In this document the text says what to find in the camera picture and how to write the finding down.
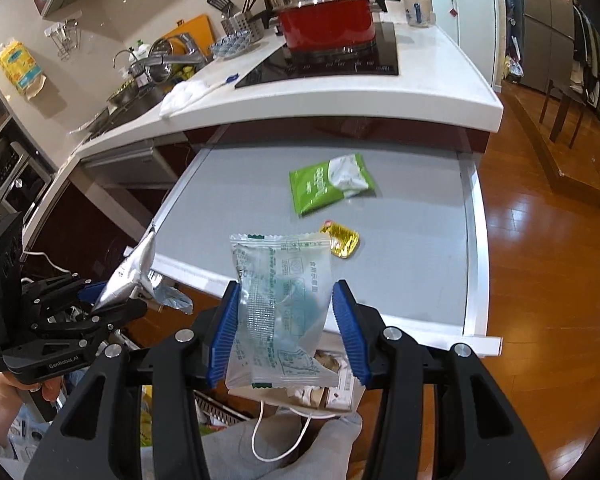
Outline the person's left hand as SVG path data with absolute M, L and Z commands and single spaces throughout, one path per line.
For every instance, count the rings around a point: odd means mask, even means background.
M 62 387 L 62 378 L 55 377 L 35 385 L 23 385 L 10 373 L 0 373 L 0 445 L 5 446 L 10 426 L 16 419 L 23 400 L 21 391 L 39 388 L 43 399 L 55 402 Z

